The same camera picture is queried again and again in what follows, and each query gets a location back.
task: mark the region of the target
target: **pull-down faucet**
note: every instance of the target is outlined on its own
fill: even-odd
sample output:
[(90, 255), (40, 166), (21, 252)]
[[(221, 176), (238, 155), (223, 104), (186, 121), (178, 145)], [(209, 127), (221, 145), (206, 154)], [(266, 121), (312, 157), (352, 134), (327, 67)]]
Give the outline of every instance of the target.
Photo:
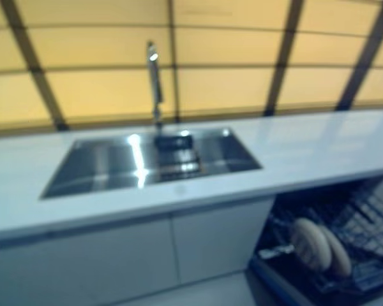
[(156, 51), (156, 46), (152, 41), (147, 42), (147, 52), (146, 52), (146, 62), (147, 67), (149, 68), (149, 73), (151, 76), (151, 85), (152, 85), (152, 93), (153, 93), (153, 119), (154, 124), (156, 125), (156, 129), (158, 133), (161, 132), (162, 122), (161, 122), (161, 111), (159, 109), (159, 104), (163, 102), (163, 96), (160, 88), (160, 80), (159, 80), (159, 67), (158, 67), (158, 53)]

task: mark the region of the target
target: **kitchen sink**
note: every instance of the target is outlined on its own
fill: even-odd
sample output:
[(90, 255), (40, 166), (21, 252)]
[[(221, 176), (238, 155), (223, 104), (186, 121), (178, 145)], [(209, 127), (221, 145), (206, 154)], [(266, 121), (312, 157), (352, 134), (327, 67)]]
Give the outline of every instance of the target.
[(256, 169), (261, 165), (228, 128), (77, 140), (42, 198)]

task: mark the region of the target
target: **dishwasher door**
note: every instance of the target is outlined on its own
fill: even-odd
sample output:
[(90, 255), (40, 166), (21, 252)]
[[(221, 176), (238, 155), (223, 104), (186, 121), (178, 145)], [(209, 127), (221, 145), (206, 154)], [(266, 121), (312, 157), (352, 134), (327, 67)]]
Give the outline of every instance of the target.
[[(307, 218), (341, 242), (352, 272), (314, 272), (292, 244), (292, 225)], [(383, 305), (383, 177), (280, 194), (250, 268), (287, 305)]]

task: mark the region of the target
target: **dish rack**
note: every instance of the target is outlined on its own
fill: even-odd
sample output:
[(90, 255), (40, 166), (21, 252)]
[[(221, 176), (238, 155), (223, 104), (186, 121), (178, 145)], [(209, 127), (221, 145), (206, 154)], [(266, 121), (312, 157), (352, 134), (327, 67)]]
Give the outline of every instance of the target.
[[(319, 197), (310, 196), (302, 205), (289, 201), (276, 203), (257, 247), (257, 256), (267, 261), (289, 254), (321, 294), (363, 295), (383, 288), (383, 199), (374, 193), (371, 182), (358, 184), (352, 190), (324, 191)], [(340, 239), (351, 258), (351, 276), (339, 278), (329, 270), (311, 271), (294, 255), (290, 229), (299, 217), (326, 226)]]

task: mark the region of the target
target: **cabinet door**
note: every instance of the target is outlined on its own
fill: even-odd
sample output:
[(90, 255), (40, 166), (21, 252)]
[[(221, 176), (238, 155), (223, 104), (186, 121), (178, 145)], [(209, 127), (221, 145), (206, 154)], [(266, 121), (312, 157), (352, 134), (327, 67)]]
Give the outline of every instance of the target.
[(0, 305), (99, 305), (177, 285), (168, 219), (0, 251)]
[(244, 200), (176, 214), (173, 223), (181, 282), (244, 270), (273, 201), (273, 197)]

